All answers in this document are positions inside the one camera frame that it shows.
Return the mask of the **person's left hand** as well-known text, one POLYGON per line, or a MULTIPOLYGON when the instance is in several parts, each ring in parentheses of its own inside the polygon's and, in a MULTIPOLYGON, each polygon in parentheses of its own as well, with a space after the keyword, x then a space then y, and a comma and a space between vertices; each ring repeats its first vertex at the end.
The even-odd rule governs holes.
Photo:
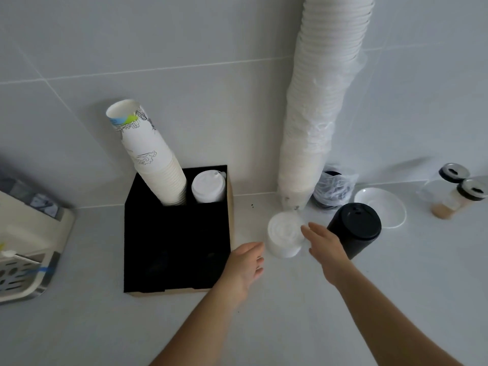
POLYGON ((244 244, 230 253, 223 273, 214 286, 220 297, 233 309, 247 298, 251 285, 257 280, 244 278, 244 244))

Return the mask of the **person's right hand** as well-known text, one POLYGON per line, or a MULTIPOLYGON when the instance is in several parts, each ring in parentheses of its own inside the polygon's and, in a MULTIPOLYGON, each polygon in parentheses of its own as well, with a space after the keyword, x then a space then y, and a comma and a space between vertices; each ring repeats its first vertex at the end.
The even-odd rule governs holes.
POLYGON ((337 286, 342 274, 352 267, 339 238, 329 230, 328 242, 321 247, 310 247, 309 252, 321 265, 325 278, 333 286, 337 286))

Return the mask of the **person's left forearm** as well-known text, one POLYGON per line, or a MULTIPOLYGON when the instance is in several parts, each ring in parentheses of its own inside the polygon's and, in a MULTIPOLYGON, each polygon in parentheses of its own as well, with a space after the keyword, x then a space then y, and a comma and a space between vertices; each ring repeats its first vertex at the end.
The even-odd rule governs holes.
POLYGON ((215 366, 233 314, 247 294, 243 285, 218 282, 149 366, 215 366))

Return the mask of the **person's right forearm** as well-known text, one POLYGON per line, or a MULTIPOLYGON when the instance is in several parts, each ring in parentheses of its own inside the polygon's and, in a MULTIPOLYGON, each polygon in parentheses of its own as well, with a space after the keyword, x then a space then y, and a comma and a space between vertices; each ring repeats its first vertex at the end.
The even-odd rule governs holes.
POLYGON ((351 261, 322 267, 378 366, 464 366, 420 331, 351 261))

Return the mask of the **stack of white flat lids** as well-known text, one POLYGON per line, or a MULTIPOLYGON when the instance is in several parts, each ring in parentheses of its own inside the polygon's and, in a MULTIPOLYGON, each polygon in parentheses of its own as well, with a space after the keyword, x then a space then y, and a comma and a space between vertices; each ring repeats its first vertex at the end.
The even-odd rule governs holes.
POLYGON ((296 256, 305 241, 301 226, 304 221, 294 210, 275 214, 268 222, 266 230, 266 247, 277 258, 296 256))

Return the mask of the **black cup with black lid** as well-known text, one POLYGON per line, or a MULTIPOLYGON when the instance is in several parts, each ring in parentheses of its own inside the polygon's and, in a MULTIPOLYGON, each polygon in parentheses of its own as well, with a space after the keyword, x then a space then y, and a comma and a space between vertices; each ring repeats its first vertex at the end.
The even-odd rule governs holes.
POLYGON ((382 223, 370 206, 347 203, 337 210, 327 229, 338 237, 347 257, 352 260, 380 236, 382 223))

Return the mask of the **bagged stack of black lids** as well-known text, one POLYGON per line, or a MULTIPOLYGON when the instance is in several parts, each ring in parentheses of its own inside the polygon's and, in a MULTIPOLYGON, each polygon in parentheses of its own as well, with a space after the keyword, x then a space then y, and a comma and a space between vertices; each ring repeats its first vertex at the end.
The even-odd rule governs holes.
POLYGON ((359 174, 339 164, 326 164, 312 193, 311 200, 323 211, 337 210, 347 204, 359 174))

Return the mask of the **white saucer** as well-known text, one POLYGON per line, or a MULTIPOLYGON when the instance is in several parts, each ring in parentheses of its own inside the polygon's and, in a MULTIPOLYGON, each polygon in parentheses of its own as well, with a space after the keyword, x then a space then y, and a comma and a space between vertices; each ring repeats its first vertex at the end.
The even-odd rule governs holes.
POLYGON ((381 188, 369 187, 356 192, 353 201, 363 203, 375 210, 383 228, 392 229, 406 221, 406 208, 393 193, 381 188))

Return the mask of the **stack of white spouted lids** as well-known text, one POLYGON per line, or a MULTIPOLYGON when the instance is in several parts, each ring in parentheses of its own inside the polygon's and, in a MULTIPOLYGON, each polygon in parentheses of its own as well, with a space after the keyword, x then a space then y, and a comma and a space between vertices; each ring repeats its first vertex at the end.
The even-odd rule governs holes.
POLYGON ((206 170, 199 173, 191 185, 197 203, 216 203, 224 199, 226 193, 226 172, 206 170))

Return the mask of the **black cup organizer box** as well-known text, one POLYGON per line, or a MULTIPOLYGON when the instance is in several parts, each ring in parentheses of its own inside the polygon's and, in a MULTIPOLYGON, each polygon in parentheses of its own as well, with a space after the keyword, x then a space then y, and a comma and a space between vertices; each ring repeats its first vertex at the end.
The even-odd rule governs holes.
POLYGON ((134 297, 208 291, 223 273, 234 243, 229 177, 222 201, 198 203, 195 177, 228 165, 184 168, 186 203, 164 206, 136 174, 124 216, 124 293, 134 297))

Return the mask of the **tall sleeved white cup stack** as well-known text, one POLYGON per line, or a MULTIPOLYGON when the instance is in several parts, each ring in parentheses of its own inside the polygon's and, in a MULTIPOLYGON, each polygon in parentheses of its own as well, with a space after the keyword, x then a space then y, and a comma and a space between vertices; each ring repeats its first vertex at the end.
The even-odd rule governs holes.
POLYGON ((362 44, 375 1, 304 0, 279 157, 285 210, 302 210, 320 179, 345 94, 367 61, 362 44))

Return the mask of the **clear shaker jar black lid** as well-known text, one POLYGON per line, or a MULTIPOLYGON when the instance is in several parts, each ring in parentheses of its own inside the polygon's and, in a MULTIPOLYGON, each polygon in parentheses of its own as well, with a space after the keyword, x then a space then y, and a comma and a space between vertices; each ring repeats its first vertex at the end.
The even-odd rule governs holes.
POLYGON ((449 220, 459 211, 486 198, 488 186, 476 179, 467 178, 440 202, 432 204, 430 211, 439 219, 449 220))
POLYGON ((436 203, 470 176, 470 171, 458 163, 446 163, 423 183, 416 195, 424 202, 436 203))

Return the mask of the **stack of printed paper cups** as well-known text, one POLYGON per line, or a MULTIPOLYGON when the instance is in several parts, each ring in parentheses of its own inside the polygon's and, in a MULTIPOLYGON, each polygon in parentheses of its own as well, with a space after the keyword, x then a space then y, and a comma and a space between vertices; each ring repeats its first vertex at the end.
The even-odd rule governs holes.
POLYGON ((186 202, 187 179, 174 152, 139 102, 125 99, 106 111, 137 173, 165 206, 186 202))

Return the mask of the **cream appliance with metal grille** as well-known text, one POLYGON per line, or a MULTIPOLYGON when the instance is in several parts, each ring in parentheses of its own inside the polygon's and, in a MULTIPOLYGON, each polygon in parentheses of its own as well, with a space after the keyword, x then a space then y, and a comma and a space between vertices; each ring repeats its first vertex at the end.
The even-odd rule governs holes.
POLYGON ((73 210, 0 165, 0 306, 46 291, 75 219, 73 210))

